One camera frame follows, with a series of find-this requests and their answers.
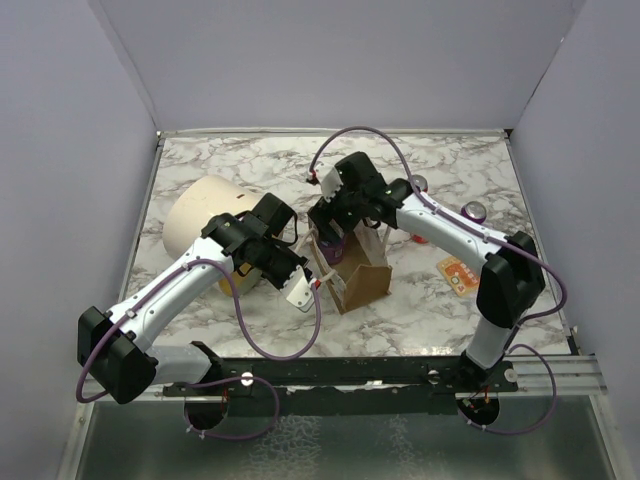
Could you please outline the purple soda can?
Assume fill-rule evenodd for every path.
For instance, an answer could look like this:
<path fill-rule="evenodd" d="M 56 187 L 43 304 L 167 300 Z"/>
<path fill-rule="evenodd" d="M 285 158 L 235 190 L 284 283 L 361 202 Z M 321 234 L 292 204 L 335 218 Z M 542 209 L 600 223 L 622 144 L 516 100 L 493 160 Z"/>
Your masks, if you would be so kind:
<path fill-rule="evenodd" d="M 319 240 L 318 246 L 326 262 L 330 266 L 339 264 L 344 258 L 346 238 L 342 237 L 337 242 Z"/>
<path fill-rule="evenodd" d="M 487 219 L 485 206 L 478 201 L 469 201 L 460 209 L 460 214 L 477 224 L 483 224 Z"/>

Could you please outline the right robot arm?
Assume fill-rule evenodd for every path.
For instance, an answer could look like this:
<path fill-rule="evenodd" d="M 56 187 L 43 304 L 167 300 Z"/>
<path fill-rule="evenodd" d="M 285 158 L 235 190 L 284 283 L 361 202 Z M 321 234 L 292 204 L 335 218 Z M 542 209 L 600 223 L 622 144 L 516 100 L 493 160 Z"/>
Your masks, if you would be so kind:
<path fill-rule="evenodd" d="M 428 240 L 478 276 L 480 320 L 461 355 L 459 378 L 472 391 L 491 384 L 517 324 L 545 288 L 532 237 L 482 227 L 433 201 L 414 178 L 385 181 L 363 152 L 309 180 L 321 188 L 308 212 L 320 240 L 335 244 L 361 223 L 384 224 Z"/>

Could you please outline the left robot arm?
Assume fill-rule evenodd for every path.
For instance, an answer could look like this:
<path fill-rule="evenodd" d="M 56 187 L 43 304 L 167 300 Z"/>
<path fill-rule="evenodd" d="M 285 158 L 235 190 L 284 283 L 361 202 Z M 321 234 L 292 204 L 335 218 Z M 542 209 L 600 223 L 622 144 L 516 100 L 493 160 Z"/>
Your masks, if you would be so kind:
<path fill-rule="evenodd" d="M 126 404 L 149 386 L 187 383 L 206 395 L 220 385 L 214 353 L 193 342 L 184 348 L 156 347 L 164 328 L 196 297 L 247 266 L 302 312 L 317 306 L 306 258 L 280 239 L 295 211 L 271 193 L 238 215 L 212 217 L 186 251 L 128 299 L 100 311 L 90 307 L 78 320 L 77 360 L 106 395 Z"/>

